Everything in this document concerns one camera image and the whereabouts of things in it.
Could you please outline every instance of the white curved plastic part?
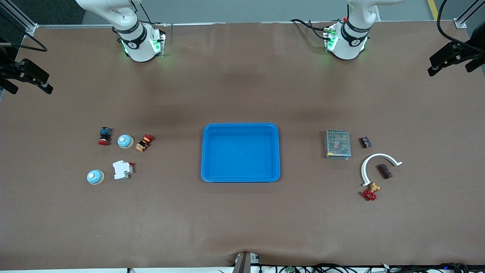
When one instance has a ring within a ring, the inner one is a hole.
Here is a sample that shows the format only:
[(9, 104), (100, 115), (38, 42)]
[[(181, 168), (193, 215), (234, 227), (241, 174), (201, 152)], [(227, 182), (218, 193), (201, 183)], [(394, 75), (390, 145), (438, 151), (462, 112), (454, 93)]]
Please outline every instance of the white curved plastic part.
[(376, 157), (376, 156), (379, 156), (379, 157), (382, 157), (382, 158), (385, 158), (387, 160), (389, 160), (394, 166), (399, 166), (402, 164), (402, 162), (397, 162), (396, 159), (394, 159), (392, 156), (390, 155), (387, 155), (387, 154), (373, 154), (369, 157), (366, 158), (366, 160), (364, 160), (364, 163), (362, 163), (362, 168), (360, 169), (360, 173), (362, 174), (362, 180), (364, 180), (364, 184), (362, 184), (363, 187), (367, 186), (368, 184), (371, 183), (371, 181), (369, 180), (369, 178), (367, 177), (367, 163), (369, 162), (369, 160), (371, 160), (373, 157)]

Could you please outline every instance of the yellow floor line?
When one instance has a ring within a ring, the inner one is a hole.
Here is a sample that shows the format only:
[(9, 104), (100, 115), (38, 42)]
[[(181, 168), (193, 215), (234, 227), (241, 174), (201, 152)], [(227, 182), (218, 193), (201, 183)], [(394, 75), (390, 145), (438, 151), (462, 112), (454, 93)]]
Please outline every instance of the yellow floor line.
[(438, 9), (436, 9), (435, 0), (428, 0), (428, 5), (431, 10), (431, 14), (433, 14), (433, 19), (438, 19)]

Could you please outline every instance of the light blue button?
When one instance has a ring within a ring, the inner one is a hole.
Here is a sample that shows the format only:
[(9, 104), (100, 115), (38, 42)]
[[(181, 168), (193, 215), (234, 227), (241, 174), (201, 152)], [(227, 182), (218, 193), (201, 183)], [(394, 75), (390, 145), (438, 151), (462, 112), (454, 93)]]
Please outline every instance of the light blue button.
[(121, 135), (118, 138), (118, 145), (123, 149), (128, 149), (133, 145), (133, 138), (129, 135)]
[(100, 170), (93, 170), (88, 173), (86, 176), (87, 181), (91, 185), (97, 185), (104, 180), (104, 173)]

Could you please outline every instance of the green indicator light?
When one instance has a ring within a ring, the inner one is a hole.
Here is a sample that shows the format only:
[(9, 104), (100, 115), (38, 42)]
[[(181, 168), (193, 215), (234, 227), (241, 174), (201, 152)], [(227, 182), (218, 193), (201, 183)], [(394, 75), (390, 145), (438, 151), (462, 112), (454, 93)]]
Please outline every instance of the green indicator light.
[(125, 45), (125, 42), (123, 42), (123, 40), (121, 40), (121, 44), (123, 45), (123, 49), (125, 50), (125, 53), (128, 55), (128, 50), (126, 49), (126, 45)]
[(330, 41), (328, 41), (328, 50), (333, 50), (338, 42), (338, 36), (335, 35)]
[(157, 40), (150, 39), (151, 45), (153, 47), (153, 51), (159, 52), (160, 51), (160, 43)]

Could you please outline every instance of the black cable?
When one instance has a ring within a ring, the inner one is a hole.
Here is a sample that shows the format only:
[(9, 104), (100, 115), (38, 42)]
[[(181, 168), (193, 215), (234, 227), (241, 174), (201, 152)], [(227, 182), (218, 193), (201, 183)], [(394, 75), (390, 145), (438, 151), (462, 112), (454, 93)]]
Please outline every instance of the black cable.
[(424, 273), (424, 272), (427, 272), (430, 269), (434, 269), (434, 267), (420, 268), (418, 266), (409, 266), (408, 268), (405, 268), (405, 269), (402, 269), (402, 270), (399, 270), (399, 271), (394, 271), (392, 273), (411, 273), (411, 272)]
[(465, 10), (465, 12), (462, 15), (460, 15), (460, 17), (458, 17), (457, 21), (459, 21), (461, 19), (461, 17), (463, 17), (463, 15), (465, 15), (465, 13), (467, 13), (476, 3), (478, 3), (478, 1), (480, 1), (480, 0), (475, 0), (475, 2), (470, 7), (468, 7), (468, 9)]
[(333, 264), (333, 263), (330, 263), (330, 264), (318, 264), (318, 265), (316, 265), (316, 267), (318, 267), (318, 268), (321, 268), (321, 267), (328, 267), (328, 269), (327, 269), (327, 270), (322, 271), (322, 273), (325, 273), (325, 272), (329, 271), (330, 269), (334, 269), (334, 270), (337, 270), (337, 271), (338, 271), (338, 272), (340, 272), (340, 273), (344, 273), (342, 270), (340, 270), (340, 269), (338, 269), (338, 268), (339, 268), (339, 267), (340, 267), (340, 268), (344, 268), (345, 266), (343, 267), (343, 266), (338, 265), (338, 264)]
[(311, 21), (310, 21), (310, 20), (308, 20), (308, 24), (310, 24), (310, 27), (311, 27), (311, 29), (313, 30), (313, 33), (315, 33), (315, 35), (316, 35), (318, 38), (320, 38), (320, 39), (322, 39), (322, 40), (325, 40), (325, 41), (330, 41), (330, 38), (327, 38), (327, 37), (323, 37), (323, 36), (318, 35), (318, 33), (315, 31), (315, 28), (314, 28), (314, 27), (313, 27), (313, 25), (311, 24)]
[(10, 44), (11, 47), (30, 49), (30, 50), (41, 51), (41, 52), (46, 52), (47, 51), (47, 48), (41, 42), (39, 42), (37, 39), (35, 39), (32, 35), (28, 34), (25, 30), (23, 30), (20, 27), (18, 27), (17, 25), (15, 25), (15, 23), (13, 23), (8, 17), (6, 17), (5, 15), (3, 15), (3, 13), (0, 12), (0, 16), (2, 16), (5, 20), (7, 20), (15, 28), (17, 28), (18, 30), (22, 31), (30, 39), (34, 40), (34, 42), (36, 42), (42, 48), (40, 49), (40, 48), (34, 48), (34, 47), (29, 47), (29, 46), (24, 46), (24, 45)]
[(310, 270), (308, 270), (306, 266), (304, 266), (303, 268), (305, 269), (305, 272), (308, 272), (308, 273), (315, 273), (315, 269), (313, 269), (313, 272), (310, 272)]
[(470, 13), (470, 15), (468, 15), (468, 17), (466, 17), (466, 18), (465, 18), (463, 21), (468, 20), (468, 18), (470, 18), (470, 16), (471, 16), (472, 14), (474, 14), (475, 12), (477, 12), (477, 10), (478, 10), (479, 8), (481, 8), (481, 7), (482, 7), (484, 4), (485, 4), (485, 2), (482, 2), (482, 3), (481, 3), (481, 4), (480, 4), (480, 5), (479, 5), (479, 6), (478, 6), (478, 7), (477, 7), (477, 8), (476, 8), (474, 11), (472, 11), (472, 12), (471, 12), (471, 13)]
[(354, 273), (358, 273), (358, 272), (357, 272), (355, 269), (353, 269), (353, 268), (351, 268), (351, 267), (349, 267), (349, 266), (341, 266), (341, 267), (342, 267), (343, 269), (345, 269), (346, 271), (347, 271), (347, 269), (348, 269), (348, 270), (351, 270), (351, 271), (352, 271), (352, 272), (354, 272)]
[(133, 8), (135, 9), (135, 13), (137, 13), (138, 12), (138, 9), (136, 8), (135, 3), (133, 3), (133, 1), (130, 1), (130, 3), (133, 6)]
[[(349, 19), (349, 4), (347, 4), (347, 20), (348, 19)], [(337, 20), (335, 20), (335, 21), (339, 21), (341, 24), (344, 24), (345, 23), (344, 21), (340, 20), (340, 18), (337, 19)]]
[(325, 269), (325, 270), (321, 269), (321, 270), (319, 270), (319, 272), (320, 272), (320, 273), (326, 273), (327, 271), (329, 271), (329, 270), (331, 270), (331, 269), (335, 269), (335, 268), (331, 268), (331, 267), (329, 267), (329, 268), (327, 268), (327, 269)]
[[(308, 25), (307, 23), (303, 22), (302, 20), (300, 19), (293, 19), (291, 20), (290, 22), (299, 22), (299, 23), (302, 23), (304, 26), (306, 26), (307, 28), (312, 28), (310, 25)], [(314, 28), (315, 30), (318, 30), (318, 31), (323, 31), (323, 28)]]
[(472, 265), (469, 266), (470, 272), (472, 273), (485, 273), (485, 265)]
[(142, 7), (142, 10), (145, 13), (146, 18), (148, 18), (148, 22), (150, 22), (150, 24), (152, 24), (151, 19), (150, 19), (150, 17), (148, 17), (148, 13), (146, 13), (145, 8), (143, 7), (142, 4), (140, 4), (140, 7)]
[(482, 50), (482, 49), (476, 48), (476, 47), (474, 47), (474, 46), (471, 46), (471, 45), (469, 45), (469, 44), (466, 44), (466, 43), (464, 43), (464, 42), (462, 42), (462, 41), (460, 41), (460, 40), (458, 40), (458, 39), (455, 39), (455, 38), (453, 38), (453, 37), (449, 36), (448, 34), (446, 34), (446, 33), (443, 31), (443, 29), (441, 28), (441, 14), (443, 13), (443, 8), (444, 8), (444, 6), (445, 6), (445, 4), (446, 4), (446, 2), (447, 2), (447, 1), (448, 1), (448, 0), (443, 0), (443, 3), (441, 4), (441, 6), (439, 7), (439, 10), (438, 10), (438, 18), (437, 18), (437, 20), (436, 20), (436, 25), (437, 25), (437, 27), (438, 27), (438, 31), (439, 31), (439, 33), (440, 33), (441, 35), (443, 35), (443, 37), (447, 38), (447, 39), (448, 39), (448, 40), (450, 40), (450, 41), (453, 41), (453, 42), (455, 42), (455, 43), (457, 43), (457, 44), (460, 44), (460, 45), (462, 45), (462, 46), (464, 46), (464, 47), (467, 47), (467, 48), (469, 48), (469, 49), (473, 49), (473, 50), (475, 50), (475, 51), (478, 51), (478, 52), (481, 52), (481, 53), (485, 53), (485, 50)]
[(346, 273), (349, 273), (349, 271), (345, 267), (342, 266), (342, 268), (345, 270)]

